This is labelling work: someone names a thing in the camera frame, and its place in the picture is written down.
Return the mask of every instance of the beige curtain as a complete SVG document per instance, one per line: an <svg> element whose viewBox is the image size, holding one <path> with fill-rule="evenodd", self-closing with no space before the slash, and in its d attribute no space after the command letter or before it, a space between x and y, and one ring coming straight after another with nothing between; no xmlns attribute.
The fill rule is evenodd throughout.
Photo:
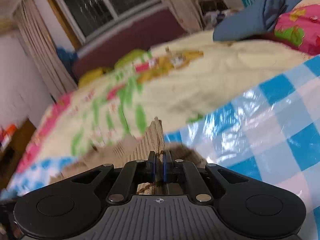
<svg viewBox="0 0 320 240"><path fill-rule="evenodd" d="M14 13L23 39L54 99L77 88L60 61L33 0L22 0Z"/></svg>
<svg viewBox="0 0 320 240"><path fill-rule="evenodd" d="M188 33L203 30L201 8L198 0L162 0L169 6L179 24Z"/></svg>

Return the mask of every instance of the silver screw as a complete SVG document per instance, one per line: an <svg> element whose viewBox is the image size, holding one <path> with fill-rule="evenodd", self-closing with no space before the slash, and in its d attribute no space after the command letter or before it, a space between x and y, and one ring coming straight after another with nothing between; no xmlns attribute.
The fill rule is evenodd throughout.
<svg viewBox="0 0 320 240"><path fill-rule="evenodd" d="M200 202L207 202L211 200L211 196L209 196L208 194L199 194L196 196L196 199Z"/></svg>
<svg viewBox="0 0 320 240"><path fill-rule="evenodd" d="M119 201L123 201L124 196L121 194L112 194L109 196L109 200L111 202L119 202Z"/></svg>

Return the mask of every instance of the gray ribbed panel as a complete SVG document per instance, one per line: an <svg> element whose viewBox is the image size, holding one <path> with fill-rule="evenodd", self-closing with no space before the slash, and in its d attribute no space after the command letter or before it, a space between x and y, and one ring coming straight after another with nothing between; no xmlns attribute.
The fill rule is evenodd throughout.
<svg viewBox="0 0 320 240"><path fill-rule="evenodd" d="M109 207L95 226L69 240L249 239L228 229L212 208L194 205L187 196L161 196L161 203L158 198L135 195L125 205ZM23 240L34 239L25 236Z"/></svg>

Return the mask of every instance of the blue and white checkered tablecloth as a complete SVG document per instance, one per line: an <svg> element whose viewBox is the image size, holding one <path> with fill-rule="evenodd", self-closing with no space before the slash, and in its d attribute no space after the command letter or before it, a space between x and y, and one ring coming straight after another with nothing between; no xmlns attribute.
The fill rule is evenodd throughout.
<svg viewBox="0 0 320 240"><path fill-rule="evenodd" d="M285 188L305 203L299 232L320 240L320 56L254 87L165 141L196 149L209 163ZM43 160L16 174L19 195L47 185L72 158Z"/></svg>

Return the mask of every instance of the window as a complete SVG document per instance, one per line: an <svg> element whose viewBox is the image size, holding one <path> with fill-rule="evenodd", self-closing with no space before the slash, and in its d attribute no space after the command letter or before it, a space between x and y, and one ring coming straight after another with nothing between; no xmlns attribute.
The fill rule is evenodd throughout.
<svg viewBox="0 0 320 240"><path fill-rule="evenodd" d="M160 0L56 0L81 43Z"/></svg>

